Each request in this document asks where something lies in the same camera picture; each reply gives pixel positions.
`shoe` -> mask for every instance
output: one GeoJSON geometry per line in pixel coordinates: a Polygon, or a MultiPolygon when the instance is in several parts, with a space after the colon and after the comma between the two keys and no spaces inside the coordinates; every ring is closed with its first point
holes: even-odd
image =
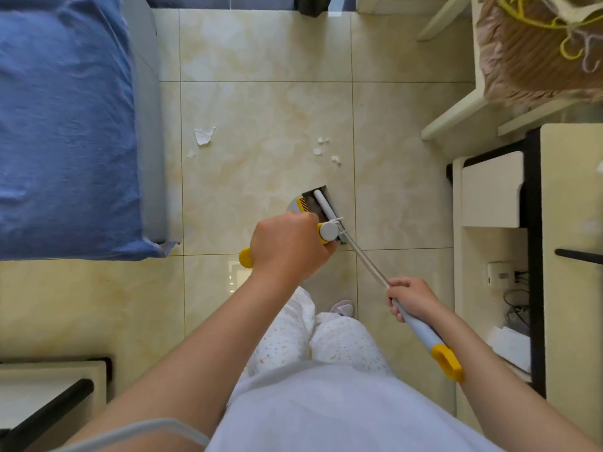
{"type": "Polygon", "coordinates": [[[334,312],[343,317],[354,317],[354,305],[349,299],[342,299],[340,302],[333,304],[329,312],[334,312]]]}

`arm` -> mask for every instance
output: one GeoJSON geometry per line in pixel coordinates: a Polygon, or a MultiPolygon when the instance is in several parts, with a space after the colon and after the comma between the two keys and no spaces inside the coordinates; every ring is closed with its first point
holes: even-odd
{"type": "MultiPolygon", "coordinates": [[[[112,401],[69,443],[132,422],[177,418],[210,436],[247,360],[297,286],[323,265],[336,243],[320,243],[315,214],[285,213],[263,220],[251,242],[254,269],[248,280],[192,334],[112,401]]],[[[119,451],[195,447],[169,433],[153,433],[116,445],[119,451]]]]}
{"type": "MultiPolygon", "coordinates": [[[[401,278],[390,283],[394,287],[387,295],[432,326],[455,353],[465,374],[461,388],[490,441],[508,452],[600,451],[520,380],[463,319],[439,302],[425,281],[401,278]]],[[[397,308],[391,307],[403,322],[397,308]]]]}

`bed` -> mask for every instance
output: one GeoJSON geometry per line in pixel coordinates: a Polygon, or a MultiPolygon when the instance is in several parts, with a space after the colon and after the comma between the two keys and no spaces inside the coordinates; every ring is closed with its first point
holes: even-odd
{"type": "Polygon", "coordinates": [[[166,257],[145,0],[0,0],[0,260],[166,257]]]}

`person's right arm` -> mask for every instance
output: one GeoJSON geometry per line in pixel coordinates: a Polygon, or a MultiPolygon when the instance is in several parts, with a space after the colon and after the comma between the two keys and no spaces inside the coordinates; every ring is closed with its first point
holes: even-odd
{"type": "MultiPolygon", "coordinates": [[[[399,278],[390,283],[393,287],[387,295],[432,326],[455,353],[465,375],[461,388],[490,441],[508,452],[600,451],[519,379],[463,319],[436,298],[425,281],[399,278]]],[[[403,322],[391,300],[389,304],[403,322]]]]}

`trash on floor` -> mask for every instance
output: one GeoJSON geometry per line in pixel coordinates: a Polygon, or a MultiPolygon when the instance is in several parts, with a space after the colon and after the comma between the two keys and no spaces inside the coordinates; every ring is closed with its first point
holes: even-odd
{"type": "Polygon", "coordinates": [[[199,146],[205,146],[207,143],[209,143],[212,140],[215,129],[216,128],[214,126],[209,130],[195,128],[195,138],[197,139],[197,144],[199,144],[199,146]]]}

